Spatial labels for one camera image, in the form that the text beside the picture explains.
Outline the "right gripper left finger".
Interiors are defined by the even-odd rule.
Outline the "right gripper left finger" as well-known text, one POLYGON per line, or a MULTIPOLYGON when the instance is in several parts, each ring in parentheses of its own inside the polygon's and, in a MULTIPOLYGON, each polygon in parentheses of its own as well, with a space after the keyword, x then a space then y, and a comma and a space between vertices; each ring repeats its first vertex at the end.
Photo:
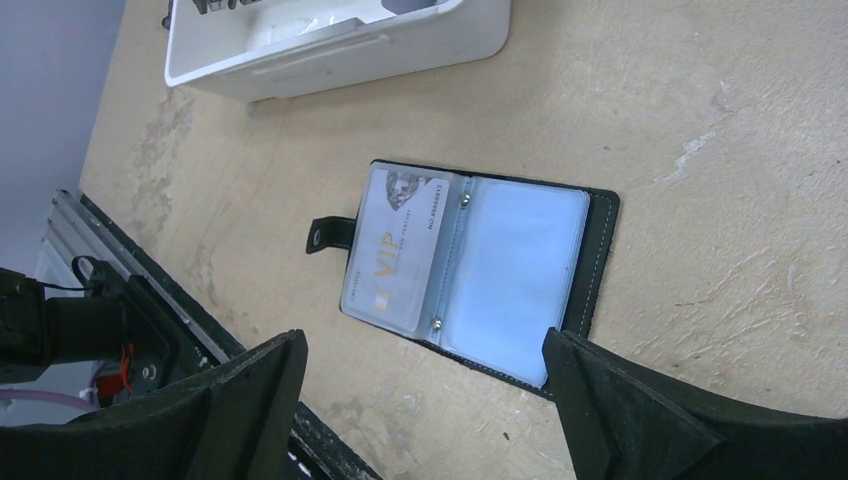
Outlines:
POLYGON ((66 424, 1 430, 4 479, 281 479, 308 356, 301 330, 66 424))

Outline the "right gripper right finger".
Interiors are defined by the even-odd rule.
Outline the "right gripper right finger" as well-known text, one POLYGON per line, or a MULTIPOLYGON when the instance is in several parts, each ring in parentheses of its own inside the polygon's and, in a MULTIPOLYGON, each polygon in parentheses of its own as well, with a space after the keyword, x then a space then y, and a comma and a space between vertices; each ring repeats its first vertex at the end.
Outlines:
POLYGON ((579 479, 844 479, 847 421, 737 401, 569 331, 543 344, 579 479))

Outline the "black leather card holder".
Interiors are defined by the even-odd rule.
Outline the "black leather card holder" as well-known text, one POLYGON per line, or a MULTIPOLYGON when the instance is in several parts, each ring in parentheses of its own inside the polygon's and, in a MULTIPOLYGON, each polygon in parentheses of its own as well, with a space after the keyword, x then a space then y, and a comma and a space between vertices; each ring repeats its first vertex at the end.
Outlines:
MULTIPOLYGON (((551 329, 588 336, 619 196, 434 165, 384 159, 370 165, 376 161, 450 173, 459 190, 444 217, 417 334, 404 336, 348 316, 551 398, 544 339, 551 329)), ((315 219, 307 236, 309 254, 346 252, 342 290, 359 206, 353 218, 315 219)))

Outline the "white VIP credit card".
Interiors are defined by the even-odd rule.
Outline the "white VIP credit card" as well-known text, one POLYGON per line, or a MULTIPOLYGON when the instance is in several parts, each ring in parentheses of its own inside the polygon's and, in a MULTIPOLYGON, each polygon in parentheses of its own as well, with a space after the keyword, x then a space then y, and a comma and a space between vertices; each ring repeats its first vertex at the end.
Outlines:
POLYGON ((343 313, 404 336, 417 334, 444 217, 458 190, 450 173, 370 165, 343 284, 343 313))

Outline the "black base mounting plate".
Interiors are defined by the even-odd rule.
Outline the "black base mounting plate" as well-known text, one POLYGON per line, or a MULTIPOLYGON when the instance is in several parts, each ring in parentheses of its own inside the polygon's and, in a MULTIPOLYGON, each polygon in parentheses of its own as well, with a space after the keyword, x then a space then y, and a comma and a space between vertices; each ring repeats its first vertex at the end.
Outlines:
MULTIPOLYGON (((134 346, 130 383, 135 392, 170 385, 245 353, 245 347, 151 259, 86 195, 60 190, 56 218, 75 274, 92 295, 122 300, 134 346)), ((375 479, 376 471, 303 402, 292 408, 283 462, 297 479, 375 479)))

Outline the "white rectangular tray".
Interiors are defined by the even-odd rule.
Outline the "white rectangular tray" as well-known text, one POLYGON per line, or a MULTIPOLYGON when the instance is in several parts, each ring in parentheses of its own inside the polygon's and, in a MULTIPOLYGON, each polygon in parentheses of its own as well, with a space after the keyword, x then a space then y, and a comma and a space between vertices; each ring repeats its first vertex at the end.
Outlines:
POLYGON ((510 0, 175 1, 164 79, 243 103, 488 58, 510 0))

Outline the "aluminium frame rail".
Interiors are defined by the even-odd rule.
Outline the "aluminium frame rail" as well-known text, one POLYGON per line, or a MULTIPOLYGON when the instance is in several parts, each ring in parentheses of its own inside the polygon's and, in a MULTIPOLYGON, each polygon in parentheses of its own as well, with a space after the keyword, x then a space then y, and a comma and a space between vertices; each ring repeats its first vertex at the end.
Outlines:
POLYGON ((169 305, 176 321, 216 361, 225 362, 245 351, 233 335, 86 195, 66 190, 55 193, 45 239, 65 261, 90 255, 110 263, 124 278, 144 277, 169 305))

